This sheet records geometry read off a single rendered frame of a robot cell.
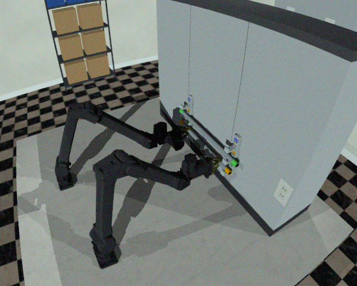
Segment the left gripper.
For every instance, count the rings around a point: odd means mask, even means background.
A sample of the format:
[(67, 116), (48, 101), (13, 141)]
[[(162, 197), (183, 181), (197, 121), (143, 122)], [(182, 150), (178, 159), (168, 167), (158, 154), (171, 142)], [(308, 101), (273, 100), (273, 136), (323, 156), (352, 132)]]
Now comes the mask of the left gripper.
[[(181, 130), (181, 129), (185, 129), (185, 130)], [(179, 125), (172, 125), (172, 131), (176, 131), (178, 133), (178, 139), (180, 140), (184, 140), (184, 138), (189, 134), (187, 131), (190, 129), (190, 127), (182, 127)], [(186, 133), (184, 136), (182, 136), (182, 134)]]

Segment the black wall panel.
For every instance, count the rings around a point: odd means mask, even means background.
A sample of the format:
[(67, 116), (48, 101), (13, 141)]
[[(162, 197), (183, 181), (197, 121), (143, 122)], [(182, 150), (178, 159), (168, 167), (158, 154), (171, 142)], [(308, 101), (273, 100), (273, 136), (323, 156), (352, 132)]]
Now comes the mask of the black wall panel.
[[(234, 174), (214, 175), (270, 237), (304, 213), (357, 122), (357, 32), (250, 0), (156, 0), (161, 116), (193, 119)], [(183, 116), (183, 115), (182, 115)]]

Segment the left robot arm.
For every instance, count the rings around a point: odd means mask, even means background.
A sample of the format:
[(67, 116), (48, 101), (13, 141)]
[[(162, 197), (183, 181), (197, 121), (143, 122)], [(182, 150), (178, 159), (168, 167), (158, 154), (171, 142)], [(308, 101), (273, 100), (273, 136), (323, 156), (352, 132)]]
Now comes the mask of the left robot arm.
[[(74, 186), (71, 174), (69, 175), (69, 170), (71, 170), (71, 168), (69, 168), (69, 166), (71, 166), (69, 156), (78, 118), (86, 119), (94, 124), (99, 123), (134, 140), (147, 149), (156, 148), (157, 144), (162, 145), (169, 143), (176, 151), (178, 151), (185, 145), (184, 140), (178, 139), (178, 133), (176, 131), (167, 133), (167, 124), (165, 122), (158, 122), (155, 124), (153, 126), (153, 134), (150, 134), (138, 130), (107, 114), (91, 102), (69, 104), (61, 148), (55, 164), (55, 175), (61, 191)], [(170, 139), (169, 142), (168, 136)]]

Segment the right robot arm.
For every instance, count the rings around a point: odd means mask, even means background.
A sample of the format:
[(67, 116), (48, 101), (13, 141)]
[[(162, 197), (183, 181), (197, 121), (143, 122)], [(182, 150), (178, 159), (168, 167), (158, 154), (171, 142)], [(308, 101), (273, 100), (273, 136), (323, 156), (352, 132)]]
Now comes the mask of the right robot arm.
[(203, 160), (197, 160), (196, 154), (190, 153), (185, 155), (180, 171), (170, 172), (129, 155), (123, 150), (114, 150), (110, 155), (93, 165), (97, 186), (96, 224), (93, 224), (89, 235), (94, 241), (91, 243), (93, 249), (95, 248), (94, 253), (101, 269), (118, 263), (114, 252), (117, 242), (112, 236), (114, 187), (117, 179), (125, 176), (133, 178), (141, 176), (182, 191), (191, 184), (192, 179), (198, 177), (196, 166), (203, 164)]

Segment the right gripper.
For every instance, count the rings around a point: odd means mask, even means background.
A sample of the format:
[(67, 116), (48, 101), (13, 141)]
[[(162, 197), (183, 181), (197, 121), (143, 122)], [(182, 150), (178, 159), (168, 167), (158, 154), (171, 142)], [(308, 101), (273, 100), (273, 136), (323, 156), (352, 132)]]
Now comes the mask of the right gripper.
[[(200, 165), (196, 168), (198, 177), (201, 175), (204, 175), (207, 178), (211, 176), (219, 167), (218, 163), (221, 161), (220, 158), (212, 158), (212, 157), (201, 157), (201, 160), (203, 160), (204, 164)], [(217, 160), (215, 163), (212, 163), (212, 160)], [(216, 166), (216, 167), (215, 167)], [(214, 169), (213, 169), (214, 168)]]

